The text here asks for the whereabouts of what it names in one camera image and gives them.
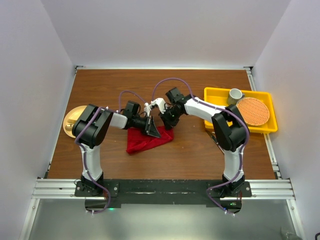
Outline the red cloth napkin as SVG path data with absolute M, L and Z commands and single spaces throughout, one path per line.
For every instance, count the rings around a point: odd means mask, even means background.
M 162 145 L 165 145 L 174 139 L 174 130 L 166 130 L 164 126 L 157 127 L 161 137 L 153 137 L 143 134 L 137 128 L 127 130 L 127 147 L 126 152 L 130 155 L 144 152 Z

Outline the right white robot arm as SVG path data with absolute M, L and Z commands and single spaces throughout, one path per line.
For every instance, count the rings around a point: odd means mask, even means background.
M 167 130 L 174 128 L 182 115 L 198 117 L 213 124 L 218 145 L 224 153 L 223 192 L 235 196 L 245 180 L 243 171 L 243 152 L 250 131 L 238 108 L 206 102 L 192 94 L 183 95 L 176 87 L 166 94 L 169 103 L 163 98 L 155 98 L 152 103 L 158 106 L 159 116 Z

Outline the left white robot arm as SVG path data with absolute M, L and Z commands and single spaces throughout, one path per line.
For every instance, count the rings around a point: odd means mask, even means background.
M 153 117 L 148 114 L 140 116 L 140 108 L 139 103 L 128 101 L 124 110 L 117 113 L 89 104 L 72 127 L 75 143 L 81 150 L 83 166 L 81 181 L 88 181 L 85 189 L 92 196 L 99 196 L 104 190 L 100 145 L 109 127 L 122 130 L 134 128 L 148 137 L 156 139 L 161 137 Z

